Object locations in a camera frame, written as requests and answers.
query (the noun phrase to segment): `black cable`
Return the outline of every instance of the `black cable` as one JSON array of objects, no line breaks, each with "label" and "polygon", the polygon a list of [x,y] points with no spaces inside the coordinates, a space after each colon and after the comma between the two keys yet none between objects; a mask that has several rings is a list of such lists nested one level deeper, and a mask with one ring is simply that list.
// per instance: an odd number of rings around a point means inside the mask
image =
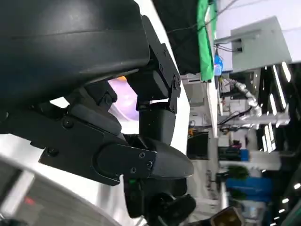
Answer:
[{"label": "black cable", "polygon": [[[247,109],[247,110],[245,110],[245,111],[243,111],[243,112],[239,112],[238,114],[236,114],[236,115],[234,115],[234,116],[232,116],[232,117],[231,117],[231,115],[233,115],[233,114],[236,113],[236,112],[231,113],[226,119],[224,119],[223,121],[221,121],[221,122],[219,122],[219,123],[217,124],[217,125],[219,126],[218,128],[220,129],[220,127],[221,127],[222,125],[224,125],[225,123],[229,122],[229,121],[232,120],[232,119],[235,119],[235,118],[237,118],[237,117],[243,116],[244,114],[246,114],[246,113],[248,113],[249,111],[251,111],[251,109],[252,109],[252,107],[250,107],[249,109]],[[210,128],[212,128],[212,125],[206,125],[206,126],[203,126],[203,128],[201,128],[201,130],[198,130],[198,132],[202,132],[202,131],[204,131],[204,130],[206,130],[206,129],[210,129]]]},{"label": "black cable", "polygon": [[[201,26],[199,29],[197,29],[197,33],[199,33],[204,27],[206,27],[208,24],[210,24],[212,21],[214,21],[215,19],[217,19],[217,17],[222,14],[224,11],[226,11],[230,6],[232,6],[235,2],[237,2],[238,0],[233,0],[232,2],[230,2],[224,9],[222,9],[220,12],[218,12],[211,20],[209,20],[207,23],[205,23],[203,26]],[[190,27],[186,27],[186,28],[179,28],[179,29],[175,29],[175,30],[171,30],[171,31],[167,31],[167,34],[170,34],[172,32],[175,31],[182,31],[182,30],[187,30],[187,29],[192,29],[194,28],[196,25],[198,25],[197,23],[195,23],[194,25],[190,26]],[[190,40],[190,38],[192,38],[194,35],[193,34],[189,34],[187,35],[178,45],[176,45],[174,47],[173,51],[176,51],[180,46],[182,46],[182,44],[184,44],[185,42],[187,42],[188,40]]]},{"label": "black cable", "polygon": [[229,121],[232,120],[232,119],[235,119],[235,118],[237,118],[237,117],[239,117],[239,116],[243,116],[244,114],[246,114],[246,113],[248,113],[249,111],[251,111],[251,109],[252,109],[252,107],[250,107],[248,110],[245,110],[245,111],[243,111],[243,112],[238,113],[237,115],[234,115],[234,116],[232,116],[232,117],[229,117],[228,119],[223,120],[223,122],[220,123],[220,124],[218,124],[218,125],[223,125],[223,124],[229,122]]},{"label": "black cable", "polygon": [[225,47],[225,46],[215,45],[215,47],[216,47],[217,49],[221,49],[221,50],[224,50],[224,51],[227,51],[227,52],[232,52],[232,53],[237,53],[237,52],[239,52],[238,50],[231,49],[231,48],[228,48],[228,47]]}]

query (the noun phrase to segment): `white table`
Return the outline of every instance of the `white table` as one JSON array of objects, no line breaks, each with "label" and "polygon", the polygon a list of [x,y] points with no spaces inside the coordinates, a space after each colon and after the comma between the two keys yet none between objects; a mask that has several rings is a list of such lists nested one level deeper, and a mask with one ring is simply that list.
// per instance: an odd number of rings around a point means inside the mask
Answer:
[{"label": "white table", "polygon": [[[211,20],[210,13],[209,13],[210,7],[208,7],[206,15],[205,15],[205,23],[208,23]],[[211,34],[211,23],[208,23],[206,26],[207,33]],[[212,36],[208,36],[211,46],[211,52],[213,54],[213,60],[214,60],[214,40],[212,40]],[[219,105],[219,98],[218,98],[218,91],[215,88],[215,78],[211,79],[211,82],[206,83],[206,93],[207,98],[206,102],[209,106],[210,111],[210,118],[211,118],[211,124],[212,124],[212,133],[215,138],[218,137],[217,134],[217,114],[218,114],[218,105]]]},{"label": "white table", "polygon": [[[164,27],[157,15],[151,0],[136,0],[142,15],[147,15],[153,24],[159,40],[165,43],[175,62]],[[190,106],[183,85],[178,98],[174,136],[171,145],[186,153]],[[137,133],[138,123],[121,122],[123,133]],[[30,145],[30,142],[13,135],[0,135],[0,159],[27,169],[44,177],[65,191],[70,192],[92,208],[98,210],[115,225],[133,226],[134,221],[128,216],[123,183],[118,186],[107,186],[95,181],[73,175],[38,163],[42,150]]]}]

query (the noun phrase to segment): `white wall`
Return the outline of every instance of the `white wall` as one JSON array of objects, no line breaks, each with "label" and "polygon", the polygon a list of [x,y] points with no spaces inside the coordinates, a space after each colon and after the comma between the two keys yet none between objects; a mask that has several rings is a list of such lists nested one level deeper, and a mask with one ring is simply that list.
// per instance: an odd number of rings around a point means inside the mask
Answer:
[{"label": "white wall", "polygon": [[[218,0],[218,9],[224,9],[233,0]],[[301,0],[238,0],[218,16],[216,37],[230,36],[230,31],[247,24],[277,16],[290,51],[292,61],[301,61]],[[219,51],[224,59],[224,70],[232,70],[232,54]]]}]

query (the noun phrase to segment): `black mechanical bracket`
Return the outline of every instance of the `black mechanical bracket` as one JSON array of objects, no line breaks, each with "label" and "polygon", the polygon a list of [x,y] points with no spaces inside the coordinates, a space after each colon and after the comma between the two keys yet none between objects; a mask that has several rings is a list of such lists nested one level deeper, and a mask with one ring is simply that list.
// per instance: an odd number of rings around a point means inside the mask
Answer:
[{"label": "black mechanical bracket", "polygon": [[[150,47],[150,61],[139,71],[127,76],[137,93],[139,133],[170,144],[177,113],[177,100],[181,93],[181,78],[165,44],[161,44],[148,17],[142,17]],[[168,99],[167,102],[151,103]]]}]

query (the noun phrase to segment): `green fabric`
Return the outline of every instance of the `green fabric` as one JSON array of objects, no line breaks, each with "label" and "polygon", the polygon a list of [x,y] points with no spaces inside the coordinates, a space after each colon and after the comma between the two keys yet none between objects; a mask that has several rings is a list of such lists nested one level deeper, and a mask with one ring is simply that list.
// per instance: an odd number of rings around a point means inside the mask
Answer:
[{"label": "green fabric", "polygon": [[201,80],[208,81],[211,80],[214,76],[214,64],[212,58],[212,52],[210,48],[210,41],[208,35],[211,35],[212,40],[214,40],[214,33],[216,30],[216,20],[210,22],[211,25],[211,34],[207,33],[205,25],[205,15],[207,8],[210,7],[210,18],[214,18],[216,15],[215,5],[208,5],[208,0],[199,0],[198,1],[198,47],[199,47],[199,57],[200,57],[200,72]]}]

